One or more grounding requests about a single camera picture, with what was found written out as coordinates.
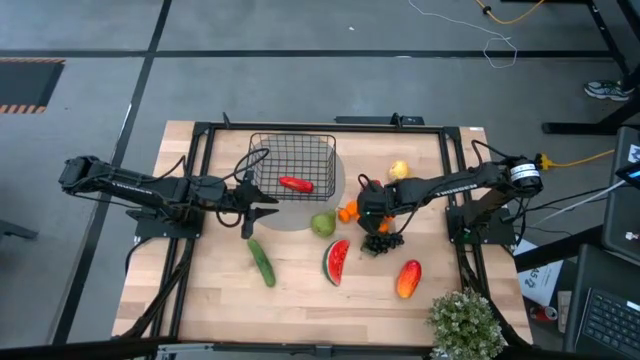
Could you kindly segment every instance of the wooden table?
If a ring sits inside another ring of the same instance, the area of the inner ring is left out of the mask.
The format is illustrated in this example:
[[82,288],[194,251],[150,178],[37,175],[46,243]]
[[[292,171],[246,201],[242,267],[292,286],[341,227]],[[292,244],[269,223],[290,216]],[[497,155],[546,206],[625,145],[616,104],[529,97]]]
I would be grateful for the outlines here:
[[[166,172],[188,153],[193,126],[188,121],[167,123],[154,175]],[[470,141],[486,141],[484,130],[460,130],[467,165],[476,165]],[[209,174],[230,173],[246,153],[252,133],[217,130]],[[436,135],[332,135],[346,174],[341,206],[357,197],[358,174],[386,179],[388,167],[398,159],[409,163],[414,176],[443,174]],[[449,148],[456,171],[453,144]],[[486,151],[482,156],[485,161],[490,158]],[[476,190],[474,197],[485,191]],[[240,228],[225,228],[213,214],[207,214],[203,236],[195,246],[179,338],[203,342],[431,346],[434,335],[425,319],[433,299],[460,290],[454,247],[446,230],[446,204],[446,198],[440,198],[419,210],[403,233],[406,243],[376,258],[359,250],[364,231],[357,224],[339,223],[332,240],[351,241],[339,287],[331,285],[321,270],[323,253],[330,241],[320,239],[310,229],[282,232],[256,224],[254,237],[261,242],[277,277],[276,287],[267,288],[240,238]],[[399,216],[398,224],[404,223],[406,216]],[[114,335],[129,329],[156,295],[167,244],[167,239],[155,239],[133,255]],[[492,299],[518,334],[531,342],[513,259],[499,246],[483,246],[483,253]],[[422,280],[413,297],[400,299],[395,293],[395,278],[410,259],[422,264]],[[172,309],[173,300],[169,299],[161,334],[168,333]]]

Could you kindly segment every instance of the green plant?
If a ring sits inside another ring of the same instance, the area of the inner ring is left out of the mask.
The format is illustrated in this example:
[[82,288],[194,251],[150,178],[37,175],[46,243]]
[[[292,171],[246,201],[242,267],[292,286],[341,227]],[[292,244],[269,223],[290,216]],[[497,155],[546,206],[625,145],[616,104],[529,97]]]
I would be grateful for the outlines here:
[[436,299],[427,323],[436,337],[432,358],[447,354],[453,360],[490,360],[506,345],[489,302],[469,289]]

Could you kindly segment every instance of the concrete floor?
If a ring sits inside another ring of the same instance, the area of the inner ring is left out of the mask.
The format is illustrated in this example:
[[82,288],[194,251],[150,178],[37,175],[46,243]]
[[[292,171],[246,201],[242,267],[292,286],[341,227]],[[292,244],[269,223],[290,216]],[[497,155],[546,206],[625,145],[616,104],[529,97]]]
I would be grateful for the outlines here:
[[[505,27],[483,17],[473,1],[414,2],[424,11],[503,32],[521,50],[606,49],[580,5],[545,4],[522,23]],[[145,50],[161,5],[161,0],[0,0],[0,51]],[[492,5],[502,18],[530,6]],[[613,2],[598,5],[635,65],[638,42],[619,9]],[[173,2],[159,48],[481,50],[486,40],[476,30],[420,16],[404,0],[183,0]],[[63,195],[57,178],[69,157],[110,158],[141,66],[141,58],[70,59],[47,112],[0,115],[5,170],[0,218],[40,232],[36,242],[5,238],[0,243],[0,347],[50,341],[93,209]],[[546,152],[566,162],[611,149],[615,139],[548,136],[540,124],[601,119],[618,105],[587,98],[581,85],[619,76],[615,63],[594,59],[521,59],[502,70],[485,59],[156,59],[123,167],[152,170],[167,120],[219,120],[222,111],[232,121],[282,122],[419,114],[432,125],[483,126],[491,144],[507,153]],[[607,158],[549,172],[545,191],[532,205],[604,186],[610,167]],[[544,227],[578,232],[602,221],[603,205],[581,207]],[[543,215],[532,213],[530,219]],[[109,209],[70,341],[110,336],[134,227],[123,209]],[[562,235],[531,230],[526,237],[542,244]],[[558,348],[560,341],[535,330],[534,339],[548,348]]]

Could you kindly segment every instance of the wire basket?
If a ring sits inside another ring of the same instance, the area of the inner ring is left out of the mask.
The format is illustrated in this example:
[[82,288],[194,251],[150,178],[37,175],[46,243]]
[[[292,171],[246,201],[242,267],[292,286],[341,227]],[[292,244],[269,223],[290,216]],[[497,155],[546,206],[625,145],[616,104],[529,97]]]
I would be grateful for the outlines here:
[[[249,151],[267,148],[269,155],[253,167],[253,184],[278,200],[326,201],[336,191],[336,138],[331,135],[255,133]],[[253,154],[248,163],[261,154]],[[280,177],[291,176],[313,183],[303,193],[282,186]]]

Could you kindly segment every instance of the shoe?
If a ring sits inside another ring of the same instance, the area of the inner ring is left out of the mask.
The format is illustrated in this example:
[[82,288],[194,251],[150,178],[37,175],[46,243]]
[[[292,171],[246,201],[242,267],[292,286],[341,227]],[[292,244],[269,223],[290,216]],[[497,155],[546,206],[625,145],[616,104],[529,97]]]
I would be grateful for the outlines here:
[[624,91],[615,81],[592,81],[584,85],[584,92],[596,99],[611,99],[613,101],[627,101],[632,90]]

